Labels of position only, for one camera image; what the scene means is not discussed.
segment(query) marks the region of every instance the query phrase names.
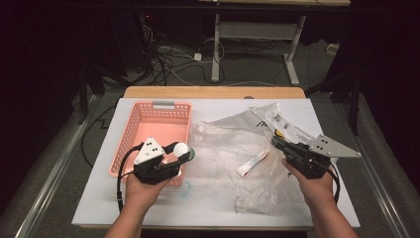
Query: forearm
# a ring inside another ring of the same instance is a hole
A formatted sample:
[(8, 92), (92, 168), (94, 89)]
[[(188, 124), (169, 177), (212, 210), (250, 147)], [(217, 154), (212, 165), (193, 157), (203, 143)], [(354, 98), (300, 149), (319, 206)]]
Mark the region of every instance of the forearm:
[(353, 227), (333, 204), (329, 206), (310, 206), (315, 232), (319, 237), (358, 237)]
[(105, 237), (139, 238), (142, 232), (142, 224), (146, 212), (147, 211), (141, 207), (126, 204)]

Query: white shelf leg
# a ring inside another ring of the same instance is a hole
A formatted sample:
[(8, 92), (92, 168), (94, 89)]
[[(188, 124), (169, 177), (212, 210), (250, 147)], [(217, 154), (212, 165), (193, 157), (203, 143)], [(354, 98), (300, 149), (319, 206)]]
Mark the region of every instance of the white shelf leg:
[(297, 44), (299, 43), (299, 38), (300, 38), (300, 34), (302, 33), (302, 30), (303, 30), (303, 24), (305, 23), (305, 19), (306, 19), (306, 16), (301, 16), (299, 18), (299, 22), (296, 26), (296, 29), (294, 30), (290, 52), (289, 52), (289, 54), (284, 54), (283, 55), (284, 56), (284, 63), (286, 65), (286, 69), (287, 69), (287, 72), (288, 72), (289, 77), (290, 77), (290, 82), (293, 86), (298, 86), (300, 84), (299, 79), (297, 78), (297, 74), (296, 74), (296, 71), (294, 69), (292, 61), (293, 61), (294, 53), (296, 52)]
[(213, 55), (213, 64), (211, 70), (211, 81), (219, 81), (219, 63), (220, 63), (220, 53), (219, 53), (219, 38), (220, 38), (220, 14), (216, 14), (216, 22), (214, 29), (214, 55)]

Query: white table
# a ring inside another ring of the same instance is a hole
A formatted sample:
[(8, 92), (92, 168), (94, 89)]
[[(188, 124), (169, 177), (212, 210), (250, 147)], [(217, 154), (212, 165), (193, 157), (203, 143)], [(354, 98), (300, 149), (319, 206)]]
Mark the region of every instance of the white table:
[[(281, 4), (300, 6), (337, 7), (349, 6), (350, 0), (218, 0), (217, 4), (240, 3), (240, 4)], [(268, 39), (268, 40), (291, 40), (288, 54), (284, 54), (284, 64), (287, 69), (290, 82), (298, 86), (296, 70), (293, 65), (293, 56), (299, 43), (300, 34), (303, 30), (306, 16), (300, 16), (296, 24), (275, 23), (252, 23), (252, 22), (226, 22), (220, 21), (220, 14), (216, 14), (214, 34), (214, 54), (212, 64), (212, 81), (219, 81), (220, 64), (220, 38), (245, 38), (245, 39)]]
[[(118, 147), (127, 118), (134, 102), (140, 98), (120, 100), (108, 134), (74, 214), (72, 224), (82, 227), (109, 227), (119, 214), (116, 201), (116, 179), (108, 174)], [(192, 103), (192, 123), (214, 121), (241, 113), (251, 106), (263, 106), (274, 102), (281, 105), (284, 115), (296, 126), (312, 135), (322, 133), (309, 99), (188, 99), (165, 98), (164, 100)], [(148, 212), (145, 228), (173, 229), (254, 229), (254, 230), (311, 230), (310, 212), (304, 202), (294, 204), (280, 216), (236, 213), (232, 191), (220, 189), (218, 178), (208, 173), (215, 165), (208, 163), (205, 150), (196, 150), (193, 161), (185, 164), (184, 185), (179, 190), (165, 189), (157, 203)], [(200, 194), (196, 187), (207, 187), (207, 194)], [(360, 223), (353, 209), (346, 187), (338, 204), (353, 227)]]

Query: wrist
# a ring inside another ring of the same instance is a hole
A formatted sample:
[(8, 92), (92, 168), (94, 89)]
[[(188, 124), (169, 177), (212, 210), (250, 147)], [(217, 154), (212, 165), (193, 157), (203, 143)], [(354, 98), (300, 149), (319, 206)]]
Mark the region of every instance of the wrist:
[(306, 204), (309, 206), (309, 209), (311, 210), (311, 212), (338, 209), (336, 201), (334, 200), (333, 196), (324, 198), (322, 200), (306, 199)]

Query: gray floor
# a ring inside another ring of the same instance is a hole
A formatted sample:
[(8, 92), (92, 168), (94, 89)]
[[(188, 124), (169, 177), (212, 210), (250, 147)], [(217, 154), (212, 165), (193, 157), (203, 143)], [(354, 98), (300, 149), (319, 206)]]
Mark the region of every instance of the gray floor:
[[(240, 86), (291, 86), (288, 80), (282, 54), (288, 50), (288, 43), (280, 42), (272, 49), (267, 48), (267, 42), (259, 44), (262, 49), (241, 57), (244, 51), (229, 51), (226, 47), (222, 67), (225, 79), (221, 85)], [(303, 89), (315, 85), (323, 80), (334, 57), (325, 53), (327, 44), (319, 42), (311, 46), (299, 45), (294, 58), (294, 65)], [(193, 56), (196, 50), (185, 46), (176, 46), (182, 51), (173, 54), (188, 54)], [(188, 59), (172, 58), (176, 63), (183, 63)], [(210, 63), (197, 63), (205, 70), (206, 78), (210, 78)], [(137, 73), (130, 70), (130, 78)], [(139, 84), (152, 81), (148, 78)], [(124, 92), (124, 88), (109, 78), (104, 79), (106, 93), (98, 97), (91, 107), (90, 118), (96, 119), (99, 114), (114, 105)], [(200, 67), (191, 67), (172, 74), (167, 78), (167, 85), (210, 85), (205, 82)], [(358, 125), (360, 135), (354, 137), (347, 125), (348, 105), (333, 104), (328, 94), (317, 93), (310, 96), (320, 124), (326, 135), (358, 148), (364, 155), (362, 160), (340, 159), (339, 168), (352, 203), (361, 222), (357, 229), (360, 237), (415, 237), (420, 234), (419, 196), (407, 179), (402, 168), (395, 160), (392, 151), (387, 146), (379, 128), (371, 118), (367, 103), (363, 96), (360, 103)], [(66, 147), (71, 144), (74, 134), (79, 129), (77, 120), (80, 114), (75, 110), (73, 116), (58, 132), (54, 140), (38, 158), (36, 164), (28, 173), (25, 181), (18, 190), (15, 198), (0, 220), (0, 237), (14, 237), (34, 204), (40, 190), (44, 186), (57, 158), (62, 156)], [(113, 110), (101, 118), (105, 119), (105, 127), (113, 116)], [(88, 160), (94, 163), (106, 129), (101, 129), (100, 123), (95, 123), (85, 137), (85, 154)], [(36, 228), (31, 235), (34, 237), (102, 237), (104, 229), (84, 229), (70, 224), (78, 199), (83, 193), (88, 180), (90, 168), (83, 161), (81, 150), (77, 142), (69, 155), (68, 167), (60, 178), (59, 187), (53, 191), (52, 200), (46, 204), (45, 213), (40, 213), (39, 223), (33, 224)], [(146, 232), (145, 237), (212, 237), (224, 236), (222, 233), (194, 232)], [(244, 237), (280, 237), (277, 232), (248, 232), (241, 233)], [(309, 237), (316, 237), (313, 232)]]

